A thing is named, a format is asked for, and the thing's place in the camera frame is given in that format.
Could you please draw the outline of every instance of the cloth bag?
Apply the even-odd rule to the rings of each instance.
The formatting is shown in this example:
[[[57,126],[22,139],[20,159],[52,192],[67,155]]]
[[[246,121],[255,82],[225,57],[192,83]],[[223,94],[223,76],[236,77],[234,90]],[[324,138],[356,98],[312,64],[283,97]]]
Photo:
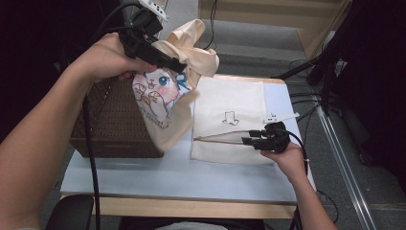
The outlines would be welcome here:
[[[152,73],[132,73],[132,88],[143,114],[148,134],[160,151],[169,150],[183,134],[192,128],[190,103],[196,97],[195,88],[201,76],[212,77],[218,68],[218,56],[212,49],[194,48],[205,30],[195,19],[169,34],[166,40],[152,45],[188,66],[181,74],[169,69]]]
[[[262,130],[267,116],[262,82],[202,78],[194,104],[191,159],[227,164],[271,164],[252,146],[248,130]]]

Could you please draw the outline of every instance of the wicker basket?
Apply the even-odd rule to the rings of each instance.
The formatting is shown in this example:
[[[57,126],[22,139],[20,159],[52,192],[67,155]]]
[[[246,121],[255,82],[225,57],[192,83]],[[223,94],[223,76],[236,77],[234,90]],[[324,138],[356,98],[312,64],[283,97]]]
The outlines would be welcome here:
[[[131,80],[105,80],[93,85],[89,95],[90,127],[95,157],[160,158],[131,90]],[[71,144],[88,157],[82,112]]]

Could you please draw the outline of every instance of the finger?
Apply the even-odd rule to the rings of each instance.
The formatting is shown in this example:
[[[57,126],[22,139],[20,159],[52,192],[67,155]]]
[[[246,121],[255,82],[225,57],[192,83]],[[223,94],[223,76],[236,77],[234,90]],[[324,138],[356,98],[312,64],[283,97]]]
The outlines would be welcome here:
[[[265,157],[268,157],[268,158],[270,158],[272,160],[275,160],[275,157],[277,157],[277,154],[275,152],[268,151],[268,150],[261,150],[260,154],[265,156]]]
[[[128,79],[129,77],[131,77],[131,72],[126,71],[126,72],[119,75],[119,80],[123,81],[123,80]]]
[[[156,65],[151,65],[146,61],[141,59],[128,58],[128,71],[139,71],[139,72],[153,72],[157,69]]]

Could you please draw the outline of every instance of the hand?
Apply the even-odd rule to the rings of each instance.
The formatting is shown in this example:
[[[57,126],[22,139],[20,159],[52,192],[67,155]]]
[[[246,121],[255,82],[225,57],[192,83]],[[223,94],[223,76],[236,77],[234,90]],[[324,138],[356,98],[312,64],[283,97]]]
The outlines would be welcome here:
[[[140,59],[127,57],[117,33],[106,34],[92,45],[69,68],[76,68],[92,82],[119,76],[120,79],[130,77],[131,71],[152,72],[155,65]]]
[[[262,150],[260,154],[275,161],[290,182],[305,176],[302,148],[292,142],[282,153]]]

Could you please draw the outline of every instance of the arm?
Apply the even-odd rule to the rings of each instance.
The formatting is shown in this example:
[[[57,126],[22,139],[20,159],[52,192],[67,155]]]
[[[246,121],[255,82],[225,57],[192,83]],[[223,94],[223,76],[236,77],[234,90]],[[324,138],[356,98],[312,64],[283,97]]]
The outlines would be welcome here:
[[[61,168],[81,103],[92,84],[153,71],[124,55],[108,34],[73,62],[38,105],[0,145],[0,229],[39,227],[38,212]]]
[[[337,229],[307,179],[299,146],[290,143],[284,153],[262,151],[261,154],[274,160],[292,183],[304,229]]]

